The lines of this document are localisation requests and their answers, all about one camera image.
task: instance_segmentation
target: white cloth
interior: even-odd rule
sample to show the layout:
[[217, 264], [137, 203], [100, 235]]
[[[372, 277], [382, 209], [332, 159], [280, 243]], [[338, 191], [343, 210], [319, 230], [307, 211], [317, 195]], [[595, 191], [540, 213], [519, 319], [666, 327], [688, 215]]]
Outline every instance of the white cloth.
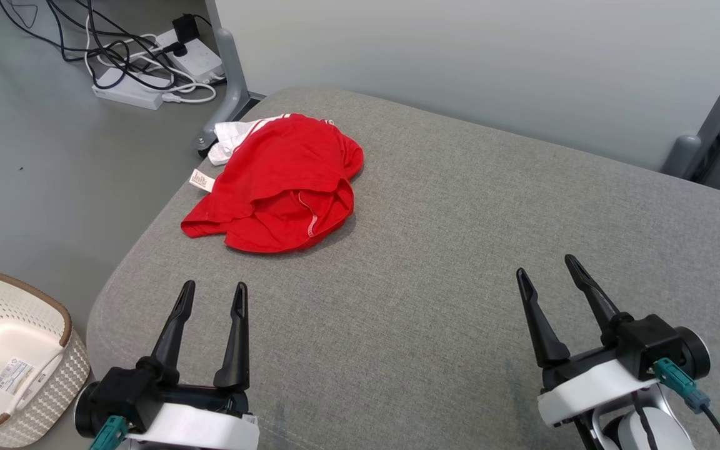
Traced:
[[212, 165], [220, 166], [226, 164], [232, 153], [238, 150], [246, 138], [263, 126], [277, 119], [284, 119], [290, 114], [267, 117], [266, 119], [255, 120], [254, 122], [220, 122], [215, 124], [215, 136], [218, 142], [212, 145], [207, 157]]

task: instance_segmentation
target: white basket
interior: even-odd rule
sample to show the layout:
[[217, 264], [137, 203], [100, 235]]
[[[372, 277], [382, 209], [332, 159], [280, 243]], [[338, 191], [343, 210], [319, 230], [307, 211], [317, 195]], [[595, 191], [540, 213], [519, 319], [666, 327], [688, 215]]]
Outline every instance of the white basket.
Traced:
[[46, 434], [89, 370], [66, 308], [0, 274], [0, 446], [23, 447]]

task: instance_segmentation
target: barcode label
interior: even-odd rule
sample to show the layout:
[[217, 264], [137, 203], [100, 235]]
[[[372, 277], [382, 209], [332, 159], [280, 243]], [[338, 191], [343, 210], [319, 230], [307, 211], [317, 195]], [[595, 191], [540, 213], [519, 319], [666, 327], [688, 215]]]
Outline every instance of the barcode label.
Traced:
[[15, 395], [18, 387], [29, 374], [33, 367], [18, 358], [12, 358], [5, 368], [0, 372], [0, 389], [8, 394]]

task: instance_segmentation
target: red t-shirt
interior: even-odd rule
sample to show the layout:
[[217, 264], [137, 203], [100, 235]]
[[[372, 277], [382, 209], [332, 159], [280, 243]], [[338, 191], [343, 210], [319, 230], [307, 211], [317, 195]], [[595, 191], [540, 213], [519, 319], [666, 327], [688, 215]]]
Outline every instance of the red t-shirt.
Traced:
[[274, 120], [237, 148], [182, 231], [226, 233], [226, 245], [255, 253], [311, 247], [351, 216], [349, 180], [362, 166], [363, 149], [336, 126], [302, 114]]

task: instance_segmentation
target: black power cord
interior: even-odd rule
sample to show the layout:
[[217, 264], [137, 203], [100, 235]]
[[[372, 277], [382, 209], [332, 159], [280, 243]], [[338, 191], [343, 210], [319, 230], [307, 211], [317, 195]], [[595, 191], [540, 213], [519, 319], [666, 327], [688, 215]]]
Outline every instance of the black power cord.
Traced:
[[[174, 88], [174, 83], [176, 83], [177, 75], [171, 71], [171, 68], [169, 68], [169, 66], [167, 66], [162, 61], [160, 61], [160, 59], [158, 59], [158, 57], [154, 53], [152, 53], [152, 51], [149, 50], [149, 48], [147, 48], [145, 45], [143, 45], [143, 43], [140, 40], [135, 40], [135, 43], [137, 43], [138, 46], [143, 48], [144, 51], [146, 51], [147, 55], [151, 56], [153, 60], [155, 60], [157, 63], [159, 63], [163, 69], [166, 69], [169, 72], [169, 74], [171, 74], [171, 83], [169, 83], [169, 85], [167, 85], [167, 86], [152, 85], [151, 83], [143, 81], [142, 79], [140, 79], [140, 77], [135, 76], [134, 74], [132, 74], [132, 72], [129, 72], [129, 69], [127, 67], [118, 65], [118, 63], [115, 61], [115, 59], [112, 57], [112, 55], [105, 51], [105, 47], [103, 46], [102, 42], [99, 40], [99, 36], [96, 31], [96, 26], [94, 25], [94, 15], [97, 14], [98, 12], [94, 10], [94, 5], [93, 5], [92, 0], [88, 0], [87, 5], [82, 3], [81, 0], [75, 0], [75, 2], [77, 2], [80, 5], [86, 6], [88, 8], [89, 27], [91, 28], [92, 37], [94, 38], [94, 41], [96, 42], [96, 45], [98, 46], [99, 50], [102, 52], [103, 55], [105, 55], [105, 57], [109, 60], [109, 62], [112, 63], [112, 65], [116, 66], [119, 69], [122, 69], [123, 74], [125, 74], [126, 76], [135, 80], [139, 84], [146, 86], [149, 89], [155, 89], [155, 91], [168, 91], [169, 89]], [[118, 26], [112, 20], [109, 20], [109, 18], [103, 16], [102, 14], [98, 14], [98, 15], [99, 15], [99, 17], [104, 18], [106, 20], [106, 22], [108, 22], [112, 26], [115, 26], [115, 28], [118, 28], [123, 33], [126, 33], [125, 29]]]
[[[35, 19], [38, 18], [38, 5], [35, 5], [34, 3], [25, 3], [23, 5], [15, 5], [13, 3], [13, 0], [7, 0], [7, 3], [8, 3], [8, 5], [11, 6], [12, 11], [15, 13], [15, 15], [18, 16], [18, 18], [21, 20], [21, 23], [23, 23], [26, 28], [31, 29], [33, 26], [35, 26]], [[32, 21], [29, 22], [29, 25], [26, 24], [26, 20], [24, 20], [21, 13], [18, 12], [17, 8], [34, 8], [34, 11], [32, 11]]]
[[646, 417], [646, 412], [643, 411], [643, 405], [641, 404], [640, 400], [638, 399], [638, 393], [633, 392], [632, 393], [632, 405], [635, 407], [635, 412], [637, 412], [637, 416], [641, 418], [641, 426], [643, 427], [643, 431], [646, 432], [646, 439], [649, 441], [649, 449], [650, 450], [658, 450], [658, 443], [654, 439], [654, 433], [652, 433], [652, 427], [649, 426], [649, 419]]
[[209, 25], [210, 28], [213, 28], [213, 24], [209, 22], [205, 17], [200, 16], [199, 14], [191, 14], [195, 18], [201, 18], [207, 25]]
[[715, 427], [715, 431], [717, 431], [718, 436], [720, 436], [720, 422], [718, 422], [718, 419], [715, 418], [715, 414], [713, 414], [713, 412], [709, 410], [709, 407], [706, 406], [702, 406], [702, 411], [705, 413], [705, 416], [711, 420], [712, 426]]
[[[78, 1], [77, 1], [77, 3], [79, 3], [82, 6], [85, 6], [85, 8], [88, 9], [88, 6], [85, 5], [84, 3], [81, 3]], [[62, 24], [60, 23], [60, 17], [58, 17], [58, 12], [60, 12], [60, 14], [62, 14], [63, 17], [67, 18], [69, 20], [69, 22], [74, 23], [74, 25], [82, 26], [83, 29], [85, 28], [85, 26], [83, 26], [79, 22], [76, 22], [71, 17], [69, 17], [69, 15], [65, 13], [65, 11], [63, 11], [62, 9], [60, 9], [57, 6], [57, 4], [54, 2], [54, 0], [46, 0], [46, 4], [49, 6], [49, 11], [52, 12], [52, 15], [54, 15], [54, 20], [57, 23], [57, 34], [58, 34], [60, 43], [54, 42], [51, 39], [49, 39], [48, 37], [41, 36], [40, 34], [35, 34], [26, 26], [26, 23], [24, 25], [18, 23], [18, 21], [15, 20], [15, 18], [12, 17], [12, 15], [9, 13], [8, 9], [5, 8], [3, 0], [0, 0], [0, 8], [5, 13], [6, 17], [15, 26], [17, 26], [17, 28], [19, 28], [21, 31], [24, 31], [26, 34], [31, 35], [33, 38], [37, 38], [45, 43], [48, 43], [51, 46], [54, 46], [54, 48], [60, 49], [60, 54], [63, 58], [63, 61], [66, 61], [67, 63], [76, 63], [79, 61], [83, 61], [85, 58], [91, 58], [91, 57], [95, 57], [97, 55], [103, 54], [103, 55], [106, 55], [108, 57], [108, 59], [111, 60], [111, 62], [114, 65], [118, 66], [116, 61], [122, 63], [124, 65], [124, 67], [122, 68], [122, 71], [124, 72], [124, 73], [122, 73], [122, 76], [119, 77], [119, 79], [116, 80], [116, 82], [113, 83], [112, 85], [98, 86], [99, 88], [109, 89], [109, 88], [112, 88], [113, 86], [117, 85], [118, 83], [120, 83], [126, 77], [126, 75], [128, 75], [128, 74], [126, 74], [127, 68], [132, 68], [132, 69], [135, 69], [135, 71], [140, 71], [140, 72], [146, 73], [146, 68], [148, 68], [148, 66], [151, 65], [151, 63], [147, 63], [146, 66], [144, 66], [143, 68], [137, 67], [134, 64], [132, 64], [131, 62], [129, 62], [129, 56], [122, 57], [122, 55], [118, 54], [118, 52], [113, 49], [115, 46], [118, 46], [118, 45], [124, 46], [127, 55], [129, 55], [129, 46], [123, 40], [117, 40], [117, 41], [111, 42], [111, 43], [107, 44], [106, 46], [99, 45], [99, 48], [97, 48], [97, 49], [83, 49], [83, 48], [73, 48], [73, 47], [66, 46], [65, 35], [63, 34], [63, 27], [62, 27]], [[105, 17], [100, 12], [94, 11], [94, 13], [97, 14], [98, 16], [104, 18], [105, 20], [107, 20], [109, 23], [111, 23], [113, 26], [115, 26], [115, 28], [118, 28], [121, 32], [121, 33], [114, 33], [114, 32], [108, 32], [108, 31], [94, 31], [92, 29], [91, 32], [94, 33], [94, 37], [96, 37], [96, 34], [103, 34], [103, 35], [123, 36], [123, 37], [132, 38], [135, 40], [135, 42], [138, 43], [138, 45], [142, 46], [142, 48], [144, 48], [149, 55], [151, 55], [153, 58], [156, 58], [155, 55], [151, 51], [149, 51], [149, 49], [146, 48], [146, 46], [144, 46], [143, 43], [140, 42], [143, 40], [148, 43], [152, 43], [151, 40], [148, 40], [146, 37], [141, 37], [141, 36], [138, 36], [135, 34], [128, 33], [125, 29], [121, 28], [120, 26], [118, 26], [117, 24], [115, 24], [114, 22], [109, 20], [109, 18]], [[86, 56], [69, 57], [68, 55], [66, 55], [66, 51], [85, 52]], [[166, 62], [168, 62], [168, 64], [171, 65], [171, 62], [169, 62], [168, 57], [166, 57], [165, 55], [163, 55], [163, 56], [166, 58]], [[168, 69], [168, 65], [163, 64], [162, 62], [159, 62], [159, 63], [163, 66], [163, 68]]]

